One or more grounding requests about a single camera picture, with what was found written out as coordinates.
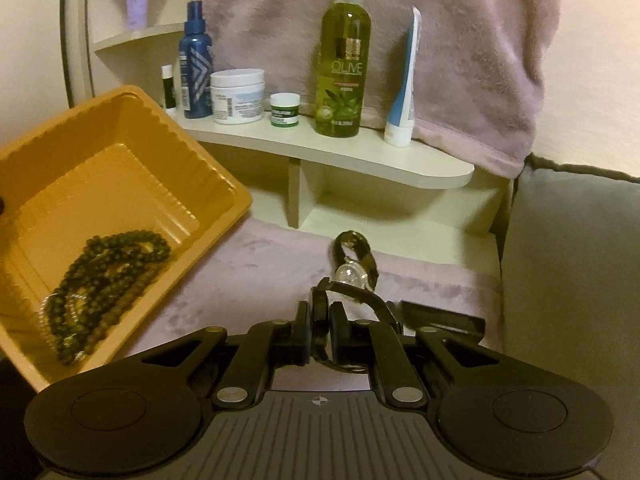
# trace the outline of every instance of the blue and white tube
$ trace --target blue and white tube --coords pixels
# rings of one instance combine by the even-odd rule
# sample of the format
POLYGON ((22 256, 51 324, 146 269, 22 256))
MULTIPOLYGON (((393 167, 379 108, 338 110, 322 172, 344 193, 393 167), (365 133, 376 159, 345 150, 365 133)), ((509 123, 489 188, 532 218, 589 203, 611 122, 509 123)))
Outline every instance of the blue and white tube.
POLYGON ((414 69, 421 30, 422 16, 420 11, 414 7, 414 19, 409 29, 409 37, 406 44, 402 88, 386 118, 385 128, 385 142, 401 148, 411 143, 411 136, 414 132, 414 69))

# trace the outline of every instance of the curved shelf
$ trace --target curved shelf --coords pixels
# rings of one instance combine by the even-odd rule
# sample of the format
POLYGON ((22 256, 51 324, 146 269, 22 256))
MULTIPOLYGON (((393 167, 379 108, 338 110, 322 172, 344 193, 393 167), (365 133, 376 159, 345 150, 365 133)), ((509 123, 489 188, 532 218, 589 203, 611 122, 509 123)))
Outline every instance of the curved shelf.
POLYGON ((384 142, 382 134, 361 128, 356 137, 333 139, 317 134, 312 120, 300 117, 294 128, 271 126, 268 114, 255 123, 229 126, 211 117, 176 117, 199 142, 213 142, 276 153, 336 168, 370 174, 421 189, 450 189, 468 184, 474 166, 416 140, 407 148, 384 142))
MULTIPOLYGON (((286 213, 286 183, 266 181, 258 175, 234 172, 254 199, 251 216, 290 227, 286 213)), ((451 264, 480 272, 500 280, 500 261, 495 237, 492 234, 473 234, 464 230, 407 216, 399 221, 377 221, 371 215, 373 206, 350 203, 331 195, 313 208, 299 227, 301 231, 335 238, 345 229, 367 235, 371 247, 377 251, 403 258, 435 264, 451 264)))
POLYGON ((162 34, 172 34, 174 32, 182 32, 184 30, 183 23, 167 23, 165 25, 156 25, 155 27, 144 28, 143 30, 128 30, 116 36, 111 36, 106 40, 94 42, 94 52, 104 50, 112 46, 128 43, 129 41, 142 40, 152 36, 161 36, 162 34))

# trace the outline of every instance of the blue spray bottle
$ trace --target blue spray bottle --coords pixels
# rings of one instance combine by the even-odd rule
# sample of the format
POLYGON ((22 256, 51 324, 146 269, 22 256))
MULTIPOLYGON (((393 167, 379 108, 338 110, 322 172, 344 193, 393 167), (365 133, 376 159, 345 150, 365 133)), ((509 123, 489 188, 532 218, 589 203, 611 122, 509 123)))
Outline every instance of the blue spray bottle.
POLYGON ((182 108, 187 119, 211 115, 209 76, 213 69, 211 60, 211 38, 204 32, 202 2, 187 4, 187 21, 184 22, 184 37, 178 47, 180 51, 180 80, 182 86, 182 108))

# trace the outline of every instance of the wall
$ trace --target wall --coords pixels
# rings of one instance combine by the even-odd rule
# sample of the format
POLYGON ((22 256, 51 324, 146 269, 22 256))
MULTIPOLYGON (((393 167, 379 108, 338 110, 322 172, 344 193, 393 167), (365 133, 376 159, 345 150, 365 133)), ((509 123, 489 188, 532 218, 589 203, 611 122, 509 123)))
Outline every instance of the wall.
POLYGON ((0 146, 67 108, 60 0, 0 0, 0 146))
POLYGON ((533 151, 640 176, 640 0, 562 0, 533 151))

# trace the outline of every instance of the olive oil spray bottle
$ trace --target olive oil spray bottle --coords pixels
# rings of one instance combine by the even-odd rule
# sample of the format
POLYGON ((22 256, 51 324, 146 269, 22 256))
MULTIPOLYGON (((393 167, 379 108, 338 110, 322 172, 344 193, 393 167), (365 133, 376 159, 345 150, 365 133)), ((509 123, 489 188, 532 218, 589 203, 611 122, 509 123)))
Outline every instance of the olive oil spray bottle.
POLYGON ((316 131, 353 137, 360 128, 371 19, 364 0, 334 0, 322 18, 316 131))

